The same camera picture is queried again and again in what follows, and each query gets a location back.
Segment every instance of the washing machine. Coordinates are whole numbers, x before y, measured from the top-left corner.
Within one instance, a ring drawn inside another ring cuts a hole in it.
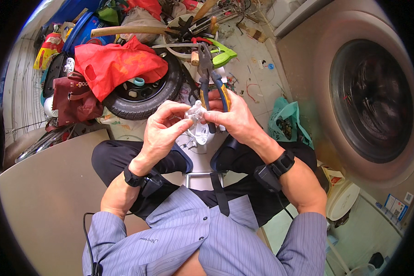
[[[414,203],[414,68],[373,0],[335,0],[277,41],[317,158],[403,226]]]

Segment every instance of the person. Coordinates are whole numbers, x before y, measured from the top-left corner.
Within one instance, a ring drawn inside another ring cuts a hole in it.
[[[190,106],[171,101],[160,105],[147,120],[144,142],[104,141],[95,148],[93,167],[108,186],[89,229],[101,275],[323,275],[327,197],[310,168],[316,166],[314,151],[301,142],[290,147],[273,140],[245,101],[229,94],[229,112],[222,112],[219,92],[211,91],[212,111],[204,114],[207,121],[224,125],[231,137],[227,139],[236,139],[239,145],[235,153],[222,155],[221,169],[248,174],[224,187],[228,216],[220,212],[214,191],[179,187],[161,176],[187,170],[183,156],[171,149],[193,124],[180,119]],[[294,164],[279,178],[281,192],[271,193],[257,182],[253,171],[274,162],[286,147],[296,155]],[[126,166],[136,176],[160,178],[163,185],[143,197],[140,187],[126,183]],[[288,202],[298,215],[274,255],[256,231]],[[151,228],[126,236],[124,218],[129,210]],[[84,275],[91,274],[91,263],[86,246]]]

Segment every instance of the black pants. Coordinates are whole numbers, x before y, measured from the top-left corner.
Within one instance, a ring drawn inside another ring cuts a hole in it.
[[[314,151],[301,142],[282,143],[279,144],[291,150],[296,157],[305,162],[311,169],[316,168],[316,156]],[[109,140],[101,142],[94,149],[92,154],[92,166],[103,180],[106,186],[112,182],[113,179],[119,175],[127,164],[138,155],[143,146],[143,142],[134,141],[115,141]],[[282,206],[278,197],[274,193],[267,191],[260,185],[253,177],[253,172],[257,166],[263,165],[262,159],[245,145],[241,145],[246,150],[243,156],[232,160],[229,167],[224,167],[226,170],[235,171],[237,173],[247,173],[248,175],[238,182],[224,187],[227,199],[238,198],[240,196],[248,195],[252,204],[253,211],[256,215],[259,227],[266,224],[274,215],[282,210]],[[155,165],[151,171],[154,175],[168,174],[175,171],[185,171],[186,164],[181,155],[177,152],[170,152],[158,164]],[[171,193],[173,193],[179,186],[170,183],[162,177],[164,185],[154,192],[151,196],[144,198],[138,195],[130,211],[142,219],[146,219],[156,207],[158,207]],[[199,198],[208,206],[215,207],[218,205],[214,191],[199,191],[192,190]],[[287,198],[282,192],[279,197],[283,206],[289,204]]]

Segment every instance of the washing machine door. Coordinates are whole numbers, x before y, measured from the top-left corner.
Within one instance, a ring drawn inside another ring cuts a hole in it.
[[[414,171],[414,69],[402,41],[377,17],[344,11],[316,53],[318,113],[348,178],[399,185]]]

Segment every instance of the blue striped shirt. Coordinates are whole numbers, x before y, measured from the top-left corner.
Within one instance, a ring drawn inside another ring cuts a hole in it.
[[[103,275],[172,275],[199,249],[207,275],[323,275],[326,220],[303,213],[292,221],[275,256],[256,235],[258,224],[248,196],[229,201],[226,217],[218,206],[209,208],[181,186],[146,219],[151,229],[127,237],[116,215],[98,212],[92,218],[89,240],[94,261]],[[91,271],[89,252],[83,252],[83,274]]]

